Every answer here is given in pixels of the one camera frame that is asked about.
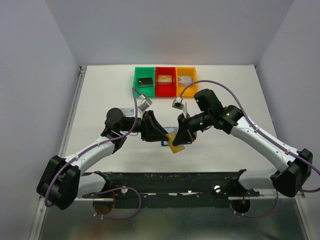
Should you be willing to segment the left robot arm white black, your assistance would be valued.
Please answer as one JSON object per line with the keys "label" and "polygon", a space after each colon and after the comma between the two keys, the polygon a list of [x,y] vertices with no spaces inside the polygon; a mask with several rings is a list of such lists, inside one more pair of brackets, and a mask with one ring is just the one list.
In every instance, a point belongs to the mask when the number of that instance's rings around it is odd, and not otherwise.
{"label": "left robot arm white black", "polygon": [[53,156],[38,183],[36,191],[44,197],[46,207],[61,210],[69,207],[78,196],[80,179],[84,172],[105,157],[113,155],[134,132],[145,142],[168,141],[167,131],[158,123],[152,110],[142,117],[127,117],[119,108],[106,114],[105,128],[98,139],[69,156]]}

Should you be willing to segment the gold credit card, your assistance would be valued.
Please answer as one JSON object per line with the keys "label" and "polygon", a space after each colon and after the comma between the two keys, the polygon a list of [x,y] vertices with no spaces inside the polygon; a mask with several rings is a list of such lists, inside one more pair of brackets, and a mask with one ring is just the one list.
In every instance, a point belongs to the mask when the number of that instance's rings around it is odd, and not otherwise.
{"label": "gold credit card", "polygon": [[176,135],[177,135],[176,131],[172,131],[172,132],[169,132],[169,133],[166,134],[166,136],[168,137],[167,144],[168,144],[168,146],[171,149],[173,154],[176,154],[176,153],[181,152],[181,151],[186,149],[183,144],[180,144],[180,145],[177,145],[177,146],[173,145],[173,141],[175,140]]}

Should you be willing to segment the black leather card holder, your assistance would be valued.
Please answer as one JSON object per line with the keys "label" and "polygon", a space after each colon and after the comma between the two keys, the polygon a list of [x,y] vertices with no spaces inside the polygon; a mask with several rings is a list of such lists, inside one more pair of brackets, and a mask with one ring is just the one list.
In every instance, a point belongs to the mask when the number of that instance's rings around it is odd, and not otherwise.
{"label": "black leather card holder", "polygon": [[[165,127],[164,128],[168,133],[171,133],[171,132],[177,132],[179,130],[179,128],[177,126],[175,127]],[[167,141],[161,141],[161,146],[162,147],[166,147],[168,146],[168,142]]]}

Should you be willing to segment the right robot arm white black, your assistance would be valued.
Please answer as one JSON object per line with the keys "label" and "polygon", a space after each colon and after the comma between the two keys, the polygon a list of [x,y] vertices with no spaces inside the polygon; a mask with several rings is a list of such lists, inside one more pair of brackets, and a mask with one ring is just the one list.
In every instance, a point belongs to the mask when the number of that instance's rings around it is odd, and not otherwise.
{"label": "right robot arm white black", "polygon": [[288,146],[246,119],[238,107],[222,106],[211,89],[203,89],[193,97],[201,112],[194,116],[178,116],[173,146],[193,142],[198,131],[204,132],[210,127],[222,130],[251,146],[274,166],[264,170],[245,170],[238,178],[244,189],[275,189],[286,197],[296,196],[311,175],[309,165],[313,154],[308,149],[299,151]]}

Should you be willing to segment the silver credit card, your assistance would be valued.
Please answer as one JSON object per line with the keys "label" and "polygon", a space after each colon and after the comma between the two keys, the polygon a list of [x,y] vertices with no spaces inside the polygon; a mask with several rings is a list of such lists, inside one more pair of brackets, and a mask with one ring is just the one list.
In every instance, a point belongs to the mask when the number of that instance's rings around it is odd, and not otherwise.
{"label": "silver credit card", "polygon": [[122,113],[126,117],[134,117],[135,116],[135,108],[134,107],[126,107],[126,108],[120,108]]}

